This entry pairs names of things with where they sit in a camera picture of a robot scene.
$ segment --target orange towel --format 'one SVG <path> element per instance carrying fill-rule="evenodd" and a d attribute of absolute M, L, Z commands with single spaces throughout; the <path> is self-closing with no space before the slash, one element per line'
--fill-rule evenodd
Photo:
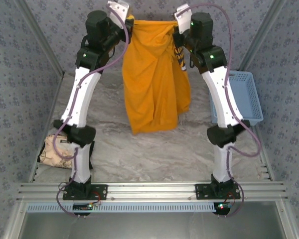
<path fill-rule="evenodd" d="M 122 68 L 133 134 L 172 130 L 178 115 L 189 110 L 188 75 L 174 52 L 176 25 L 176 21 L 134 21 Z"/>

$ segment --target floral wallpaper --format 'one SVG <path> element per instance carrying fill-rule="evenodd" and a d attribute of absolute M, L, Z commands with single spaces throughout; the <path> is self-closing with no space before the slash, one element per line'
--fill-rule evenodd
<path fill-rule="evenodd" d="M 0 0 L 0 238 L 26 182 L 59 77 L 13 1 Z"/>
<path fill-rule="evenodd" d="M 248 71 L 263 109 L 263 144 L 299 222 L 299 0 L 287 1 Z"/>
<path fill-rule="evenodd" d="M 235 52 L 233 68 L 237 69 L 273 0 L 126 0 L 136 19 L 173 20 L 172 14 L 184 3 L 213 2 L 223 6 L 234 26 Z M 60 64 L 74 71 L 76 53 L 86 34 L 85 20 L 93 10 L 105 9 L 107 0 L 26 0 Z M 214 19 L 214 43 L 229 51 L 227 22 L 215 8 L 194 9 L 209 12 Z M 123 50 L 119 44 L 116 56 Z M 122 62 L 115 65 L 121 68 Z"/>

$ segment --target blue plastic basket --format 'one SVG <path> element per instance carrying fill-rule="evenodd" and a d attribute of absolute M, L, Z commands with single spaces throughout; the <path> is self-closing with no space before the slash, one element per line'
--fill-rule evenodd
<path fill-rule="evenodd" d="M 264 120 L 259 98 L 251 72 L 230 71 L 229 81 L 237 107 L 245 120 L 254 126 Z M 217 123 L 217 113 L 211 94 L 209 93 L 211 106 L 211 121 Z"/>

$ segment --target marble floor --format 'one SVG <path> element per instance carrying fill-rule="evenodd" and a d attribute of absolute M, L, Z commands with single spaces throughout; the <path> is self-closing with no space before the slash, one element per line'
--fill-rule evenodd
<path fill-rule="evenodd" d="M 106 71 L 97 84 L 90 103 L 87 124 L 96 129 L 91 157 L 95 182 L 123 181 L 200 181 L 209 180 L 213 171 L 212 144 L 206 130 L 211 126 L 208 88 L 201 76 L 189 72 L 192 87 L 190 111 L 180 115 L 178 128 L 167 132 L 132 135 L 124 106 L 120 71 Z M 73 74 L 65 74 L 53 120 L 60 119 L 73 86 Z M 49 133 L 56 130 L 51 126 Z M 256 145 L 245 132 L 236 146 L 254 152 Z M 260 158 L 233 154 L 236 179 L 262 179 Z M 35 182 L 67 181 L 69 169 L 40 164 Z"/>

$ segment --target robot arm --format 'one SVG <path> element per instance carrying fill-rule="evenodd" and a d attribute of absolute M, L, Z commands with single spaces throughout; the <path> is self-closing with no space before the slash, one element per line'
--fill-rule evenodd
<path fill-rule="evenodd" d="M 129 4 L 122 0 L 117 2 L 108 1 L 108 4 L 125 22 L 130 42 L 134 22 L 132 19 L 127 19 Z M 76 192 L 75 196 L 82 193 L 78 198 L 85 198 L 90 193 L 89 151 L 96 135 L 96 130 L 86 125 L 86 117 L 94 88 L 100 80 L 103 71 L 91 74 L 81 85 L 79 85 L 79 82 L 89 72 L 105 66 L 110 59 L 109 52 L 121 40 L 125 41 L 126 39 L 123 26 L 113 13 L 107 16 L 104 11 L 93 11 L 88 14 L 85 24 L 87 35 L 83 37 L 81 48 L 77 53 L 77 68 L 70 99 L 61 120 L 55 120 L 53 124 L 54 127 L 60 128 L 71 116 L 63 131 L 67 134 L 68 142 L 71 143 L 73 149 L 78 148 L 76 175 L 73 182 L 69 185 L 69 187 L 73 187 L 73 192 Z M 74 108 L 71 109 L 77 88 L 80 90 L 77 91 L 76 102 Z M 74 167 L 72 167 L 71 178 L 74 177 L 74 173 Z"/>
<path fill-rule="evenodd" d="M 230 152 L 229 171 L 231 172 L 232 152 L 230 147 L 234 145 L 237 135 L 244 128 L 233 117 L 226 99 L 224 82 L 227 61 L 222 48 L 213 45 L 213 21 L 210 14 L 203 12 L 192 14 L 191 10 L 188 10 L 179 15 L 187 8 L 188 5 L 184 4 L 177 8 L 177 12 L 174 14 L 178 27 L 175 28 L 173 38 L 176 47 L 184 46 L 189 50 L 194 66 L 198 68 L 209 88 L 218 118 L 218 125 L 207 130 L 208 138 L 214 145 L 215 166 L 210 185 L 211 192 L 203 192 L 203 194 L 206 196 L 212 193 L 214 198 L 226 198 L 228 192 L 237 195 L 235 193 L 237 187 L 227 171 L 227 152 L 228 150 Z M 238 110 L 229 83 L 227 89 L 235 115 L 242 120 L 243 117 Z M 242 121 L 250 126 L 247 120 Z"/>

